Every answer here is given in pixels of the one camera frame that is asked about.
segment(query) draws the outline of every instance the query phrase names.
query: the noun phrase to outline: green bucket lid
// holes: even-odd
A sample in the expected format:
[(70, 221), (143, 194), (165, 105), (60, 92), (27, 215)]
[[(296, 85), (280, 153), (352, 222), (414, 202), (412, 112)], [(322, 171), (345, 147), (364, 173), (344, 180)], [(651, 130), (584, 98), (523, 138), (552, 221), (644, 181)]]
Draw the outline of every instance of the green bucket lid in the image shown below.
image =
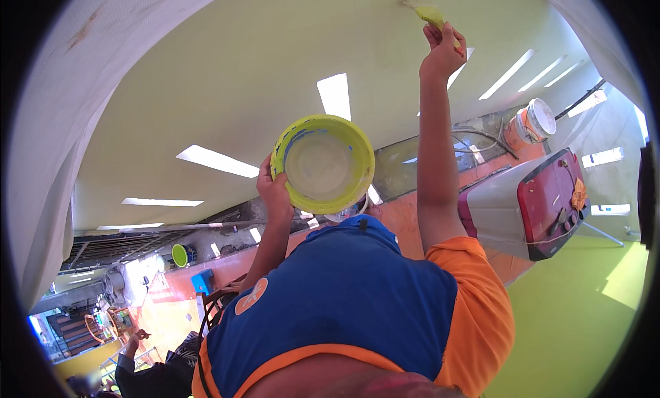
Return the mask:
[(177, 266), (185, 267), (188, 263), (188, 253), (186, 248), (181, 244), (172, 246), (172, 259), (174, 259), (174, 263)]

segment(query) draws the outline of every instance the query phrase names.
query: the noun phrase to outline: ceiling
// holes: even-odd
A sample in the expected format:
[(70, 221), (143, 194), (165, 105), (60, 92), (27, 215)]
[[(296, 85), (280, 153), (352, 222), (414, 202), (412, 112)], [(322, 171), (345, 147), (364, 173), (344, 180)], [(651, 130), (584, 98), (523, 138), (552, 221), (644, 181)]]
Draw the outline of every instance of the ceiling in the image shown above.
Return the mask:
[[(257, 196), (255, 180), (175, 158), (197, 144), (259, 166), (282, 130), (322, 113), (320, 79), (347, 73), (352, 121), (374, 148), (418, 134), (423, 22), (398, 0), (216, 0), (126, 74), (96, 127), (75, 188), (74, 229), (195, 222)], [(543, 96), (587, 59), (545, 0), (433, 0), (475, 47), (450, 88), (453, 122)], [(529, 48), (537, 53), (478, 100)], [(568, 57), (523, 93), (559, 56)], [(203, 200), (197, 207), (126, 197)]]

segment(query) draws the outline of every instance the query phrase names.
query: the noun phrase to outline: hand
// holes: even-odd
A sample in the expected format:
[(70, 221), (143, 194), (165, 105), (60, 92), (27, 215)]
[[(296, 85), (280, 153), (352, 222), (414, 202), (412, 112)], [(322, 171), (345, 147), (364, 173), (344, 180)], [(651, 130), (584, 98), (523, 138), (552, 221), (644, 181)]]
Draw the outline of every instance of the hand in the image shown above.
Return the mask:
[(293, 206), (285, 188), (288, 180), (286, 173), (277, 173), (275, 180), (271, 177), (271, 155), (259, 167), (259, 177), (257, 177), (257, 191), (261, 200), (266, 205), (268, 212), (268, 221), (288, 222), (293, 220)]
[(128, 344), (130, 346), (134, 346), (135, 348), (137, 348), (137, 346), (140, 344), (140, 341), (142, 341), (143, 339), (149, 339), (150, 336), (151, 336), (150, 333), (146, 333), (144, 329), (140, 329), (139, 331), (131, 335), (131, 337), (128, 340)]
[[(431, 46), (431, 52), (422, 61), (419, 78), (447, 83), (451, 73), (467, 62), (465, 38), (450, 23), (445, 23), (442, 31), (433, 24), (427, 24), (424, 26), (424, 35)], [(453, 45), (454, 38), (461, 44), (461, 53)]]

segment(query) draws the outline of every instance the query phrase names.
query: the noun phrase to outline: tiled floor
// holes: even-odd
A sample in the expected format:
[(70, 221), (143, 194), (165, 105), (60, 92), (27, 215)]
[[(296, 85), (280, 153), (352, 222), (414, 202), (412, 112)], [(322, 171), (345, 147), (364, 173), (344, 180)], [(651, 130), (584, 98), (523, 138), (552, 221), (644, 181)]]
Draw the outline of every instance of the tiled floor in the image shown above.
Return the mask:
[[(476, 168), (462, 172), (459, 176), (460, 186), (465, 186), (502, 166), (520, 163), (544, 155), (543, 147), (532, 145), (517, 152), (520, 160), (510, 155), (499, 156)], [(423, 259), (422, 241), (417, 227), (417, 192), (400, 196), (382, 205), (382, 220), (384, 225), (394, 232), (399, 239), (399, 246), (404, 256), (412, 259)], [(309, 233), (309, 230), (297, 232), (289, 237), (287, 255), (299, 245)], [(190, 277), (204, 269), (212, 269), (213, 285), (222, 286), (247, 273), (254, 259), (257, 248), (246, 250), (213, 259), (200, 265), (185, 269), (171, 270), (158, 275), (153, 280), (149, 294), (140, 308), (129, 308), (135, 327), (142, 328), (152, 334), (143, 341), (141, 350), (156, 346), (161, 360), (165, 359), (167, 350), (174, 350), (189, 331), (199, 330), (199, 317), (195, 304), (195, 290)], [(533, 262), (508, 254), (499, 253), (486, 248), (488, 261), (505, 285), (510, 284), (526, 270)]]

